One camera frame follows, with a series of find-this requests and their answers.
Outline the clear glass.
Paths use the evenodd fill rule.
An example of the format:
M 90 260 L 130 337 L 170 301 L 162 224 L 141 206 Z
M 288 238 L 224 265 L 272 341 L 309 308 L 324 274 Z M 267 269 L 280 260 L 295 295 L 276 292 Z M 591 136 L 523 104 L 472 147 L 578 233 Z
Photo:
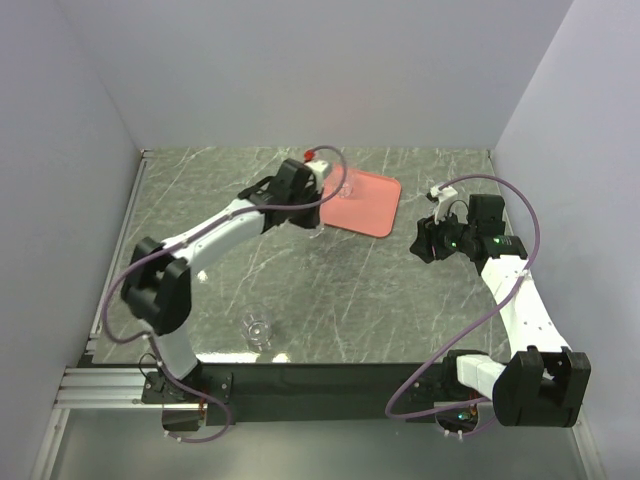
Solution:
M 352 195 L 355 187 L 355 173 L 348 170 L 346 173 L 340 171 L 336 174 L 336 185 L 340 187 L 337 197 L 348 198 Z
M 248 345 L 257 350 L 270 347 L 273 321 L 269 310 L 262 304 L 248 304 L 240 316 L 241 333 Z
M 310 229 L 308 236 L 310 239 L 318 238 L 325 230 L 325 225 L 323 223 L 319 223 L 315 228 Z

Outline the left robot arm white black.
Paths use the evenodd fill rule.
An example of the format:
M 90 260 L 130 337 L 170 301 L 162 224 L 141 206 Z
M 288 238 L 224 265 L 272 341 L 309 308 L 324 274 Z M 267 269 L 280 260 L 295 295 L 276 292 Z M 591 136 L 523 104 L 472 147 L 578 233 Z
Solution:
M 127 275 L 121 299 L 151 330 L 151 339 L 169 370 L 165 388 L 177 401 L 193 400 L 208 388 L 188 338 L 192 278 L 242 242 L 289 222 L 303 229 L 320 224 L 320 207 L 292 210 L 292 205 L 322 198 L 332 167 L 325 160 L 285 160 L 273 176 L 245 188 L 224 210 L 174 237 L 157 242 L 146 237 L 136 245 L 132 262 L 167 247 L 177 249 Z M 249 207 L 285 205 L 286 210 L 251 211 Z

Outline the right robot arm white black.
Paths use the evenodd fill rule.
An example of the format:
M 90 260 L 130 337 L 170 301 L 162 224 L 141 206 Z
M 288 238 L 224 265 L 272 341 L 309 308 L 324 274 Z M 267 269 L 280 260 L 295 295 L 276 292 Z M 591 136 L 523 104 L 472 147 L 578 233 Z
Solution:
M 441 390 L 452 399 L 475 390 L 492 401 L 503 426 L 574 426 L 591 364 L 585 353 L 569 347 L 553 324 L 527 270 L 521 239 L 505 232 L 504 199 L 472 195 L 467 217 L 460 221 L 452 211 L 458 199 L 454 188 L 433 188 L 427 197 L 435 208 L 418 221 L 411 253 L 426 263 L 465 255 L 500 307 L 511 353 L 502 364 L 482 353 L 449 352 L 443 360 Z

